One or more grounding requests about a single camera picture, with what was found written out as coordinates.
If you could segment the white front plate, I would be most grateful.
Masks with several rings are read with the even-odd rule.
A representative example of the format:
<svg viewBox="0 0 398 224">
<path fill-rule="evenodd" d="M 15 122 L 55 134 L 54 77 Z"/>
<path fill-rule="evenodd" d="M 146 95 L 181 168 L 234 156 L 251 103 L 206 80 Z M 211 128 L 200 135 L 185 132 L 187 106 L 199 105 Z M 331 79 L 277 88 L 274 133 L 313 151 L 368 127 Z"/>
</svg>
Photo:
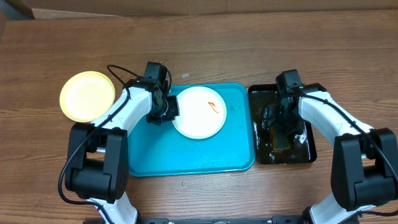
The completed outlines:
<svg viewBox="0 0 398 224">
<path fill-rule="evenodd" d="M 172 121 L 175 129 L 191 139 L 206 139 L 223 127 L 227 109 L 219 93 L 204 86 L 193 86 L 177 95 L 179 115 Z"/>
</svg>

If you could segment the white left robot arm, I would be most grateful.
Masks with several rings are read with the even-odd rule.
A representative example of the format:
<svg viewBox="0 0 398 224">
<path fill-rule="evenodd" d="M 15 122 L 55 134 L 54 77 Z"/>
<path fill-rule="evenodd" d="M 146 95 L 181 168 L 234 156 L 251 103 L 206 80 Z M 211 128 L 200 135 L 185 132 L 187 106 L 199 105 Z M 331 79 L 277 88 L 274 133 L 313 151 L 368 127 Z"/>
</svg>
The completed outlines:
<svg viewBox="0 0 398 224">
<path fill-rule="evenodd" d="M 177 116 L 171 86 L 167 78 L 129 80 L 104 115 L 72 126 L 67 161 L 58 179 L 58 193 L 66 203 L 94 206 L 103 223 L 137 222 L 138 211 L 126 193 L 128 136 L 142 118 L 161 125 Z"/>
</svg>

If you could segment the black water tray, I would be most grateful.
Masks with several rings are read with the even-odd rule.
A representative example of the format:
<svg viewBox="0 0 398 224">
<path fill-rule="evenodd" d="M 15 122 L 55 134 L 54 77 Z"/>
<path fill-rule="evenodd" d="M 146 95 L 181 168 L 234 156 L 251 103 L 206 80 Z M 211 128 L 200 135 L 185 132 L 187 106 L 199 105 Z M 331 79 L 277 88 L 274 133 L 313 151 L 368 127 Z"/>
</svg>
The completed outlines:
<svg viewBox="0 0 398 224">
<path fill-rule="evenodd" d="M 254 150 L 260 164 L 311 163 L 317 159 L 312 125 L 300 122 L 284 131 L 274 118 L 266 128 L 265 115 L 275 113 L 280 105 L 277 85 L 252 85 L 248 88 Z"/>
</svg>

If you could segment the green yellow sponge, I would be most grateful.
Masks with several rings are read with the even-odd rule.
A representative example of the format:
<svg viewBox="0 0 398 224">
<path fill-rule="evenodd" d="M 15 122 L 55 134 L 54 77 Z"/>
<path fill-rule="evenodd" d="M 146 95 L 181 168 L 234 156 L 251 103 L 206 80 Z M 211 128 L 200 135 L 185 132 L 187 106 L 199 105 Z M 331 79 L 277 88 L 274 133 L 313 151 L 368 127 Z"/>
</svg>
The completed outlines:
<svg viewBox="0 0 398 224">
<path fill-rule="evenodd" d="M 271 128 L 272 150 L 284 151 L 290 149 L 287 133 L 278 125 Z"/>
</svg>

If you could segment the yellow-green plate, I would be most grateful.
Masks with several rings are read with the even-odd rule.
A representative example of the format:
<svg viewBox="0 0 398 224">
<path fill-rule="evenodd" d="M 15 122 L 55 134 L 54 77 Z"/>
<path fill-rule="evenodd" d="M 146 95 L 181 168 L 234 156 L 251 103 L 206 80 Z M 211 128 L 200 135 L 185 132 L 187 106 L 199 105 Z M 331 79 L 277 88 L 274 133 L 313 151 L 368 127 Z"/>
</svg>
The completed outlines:
<svg viewBox="0 0 398 224">
<path fill-rule="evenodd" d="M 110 109 L 115 99 L 112 81 L 96 71 L 85 71 L 64 84 L 59 98 L 60 108 L 69 119 L 91 122 Z"/>
</svg>

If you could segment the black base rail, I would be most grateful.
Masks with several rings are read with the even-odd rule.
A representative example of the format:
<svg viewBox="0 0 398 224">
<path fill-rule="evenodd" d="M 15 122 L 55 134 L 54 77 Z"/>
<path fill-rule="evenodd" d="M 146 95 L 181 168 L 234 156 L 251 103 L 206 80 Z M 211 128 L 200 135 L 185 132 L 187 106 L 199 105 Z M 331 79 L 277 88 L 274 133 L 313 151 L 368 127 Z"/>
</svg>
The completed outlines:
<svg viewBox="0 0 398 224">
<path fill-rule="evenodd" d="M 272 218 L 232 218 L 232 219 L 181 219 L 139 218 L 137 224 L 309 224 L 302 216 L 276 215 Z"/>
</svg>

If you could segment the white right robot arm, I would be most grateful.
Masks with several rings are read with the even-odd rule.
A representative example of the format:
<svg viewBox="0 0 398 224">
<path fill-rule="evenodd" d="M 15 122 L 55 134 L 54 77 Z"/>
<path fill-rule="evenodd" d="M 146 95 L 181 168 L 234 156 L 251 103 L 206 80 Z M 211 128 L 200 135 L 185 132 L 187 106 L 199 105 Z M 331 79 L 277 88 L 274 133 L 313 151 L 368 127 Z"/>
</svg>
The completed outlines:
<svg viewBox="0 0 398 224">
<path fill-rule="evenodd" d="M 290 149 L 289 137 L 310 123 L 333 146 L 331 193 L 308 207 L 301 223 L 357 223 L 374 207 L 397 200 L 397 139 L 350 115 L 320 84 L 273 86 L 259 114 L 258 129 L 270 132 L 270 147 Z"/>
</svg>

